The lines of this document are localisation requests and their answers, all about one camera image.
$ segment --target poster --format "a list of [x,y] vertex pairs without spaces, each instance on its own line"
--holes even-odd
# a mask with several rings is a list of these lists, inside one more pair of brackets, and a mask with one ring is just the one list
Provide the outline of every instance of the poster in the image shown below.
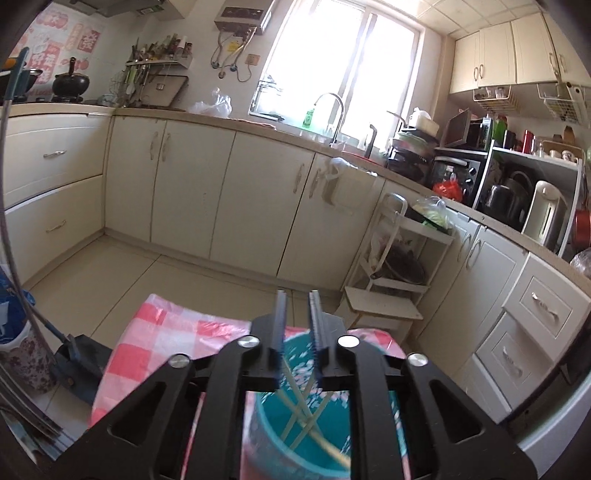
[[29,90],[28,100],[50,99],[53,79],[67,72],[71,57],[76,58],[74,70],[84,73],[92,64],[92,53],[104,30],[100,20],[61,5],[51,4],[40,13],[11,54],[16,56],[23,47],[29,47],[27,67],[43,70]]

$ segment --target water heater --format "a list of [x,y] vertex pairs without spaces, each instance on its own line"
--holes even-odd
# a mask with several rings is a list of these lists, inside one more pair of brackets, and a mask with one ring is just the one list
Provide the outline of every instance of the water heater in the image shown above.
[[261,35],[269,20],[276,0],[226,0],[214,20],[218,29],[224,32],[244,34],[255,27]]

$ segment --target ceiling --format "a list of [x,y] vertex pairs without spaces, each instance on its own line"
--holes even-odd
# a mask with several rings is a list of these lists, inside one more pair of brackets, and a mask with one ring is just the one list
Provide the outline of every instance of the ceiling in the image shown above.
[[383,0],[456,40],[540,11],[534,0]]

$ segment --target pink checkered cloth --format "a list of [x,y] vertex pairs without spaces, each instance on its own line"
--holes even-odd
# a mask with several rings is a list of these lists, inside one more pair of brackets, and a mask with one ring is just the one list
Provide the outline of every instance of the pink checkered cloth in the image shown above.
[[[155,294],[150,295],[113,350],[92,407],[89,427],[104,417],[175,353],[184,353],[193,359],[213,355],[226,343],[249,331],[249,322],[206,315],[176,305]],[[303,331],[305,329],[287,327],[285,337],[289,338]],[[393,338],[381,330],[356,329],[351,332],[379,345],[392,356],[406,357]],[[248,432],[252,408],[252,395],[247,395],[244,432]],[[242,463],[245,474],[243,478],[260,478],[248,465],[244,465],[244,461]]]

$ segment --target countertop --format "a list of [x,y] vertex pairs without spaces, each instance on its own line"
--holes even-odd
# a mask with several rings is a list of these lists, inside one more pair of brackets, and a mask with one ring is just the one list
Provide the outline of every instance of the countertop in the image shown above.
[[[403,177],[397,173],[394,173],[393,171],[388,170],[387,168],[381,167],[373,162],[363,160],[354,155],[350,155],[347,152],[338,152],[326,145],[321,145],[312,140],[308,140],[302,137],[296,137],[295,135],[273,130],[271,128],[261,127],[254,123],[241,122],[233,119],[216,118],[212,116],[195,115],[193,113],[167,110],[144,108],[115,109],[95,105],[72,105],[68,103],[24,103],[20,105],[14,105],[12,107],[10,117],[24,115],[41,115],[48,113],[82,113],[106,116],[136,116],[144,118],[175,120],[200,125],[209,125],[211,127],[226,128],[229,130],[243,132],[251,135],[257,135],[259,137],[268,138],[270,140],[275,140],[286,144],[294,145],[296,147],[314,151],[329,157],[342,157],[357,167],[374,171],[378,175],[386,178],[387,180],[402,185],[403,187],[413,190],[420,195],[433,195],[433,192],[425,188],[424,186],[419,185],[418,183],[409,180],[406,177]],[[525,250],[532,252],[534,255],[538,256],[543,261],[555,268],[558,272],[563,274],[566,278],[568,278],[575,285],[577,285],[582,291],[584,291],[589,297],[591,297],[591,280],[585,277],[583,274],[576,271],[567,262],[562,260],[560,257],[555,255],[547,248],[542,247],[540,244],[534,242],[531,238],[522,235],[521,233],[510,228],[504,223],[500,223],[498,220],[486,216],[481,212],[469,208],[461,203],[454,202],[453,200],[446,199],[445,202],[449,208],[474,219],[474,221],[480,223],[481,225],[485,225],[486,227],[494,230],[500,235],[511,240],[513,243],[521,246]]]

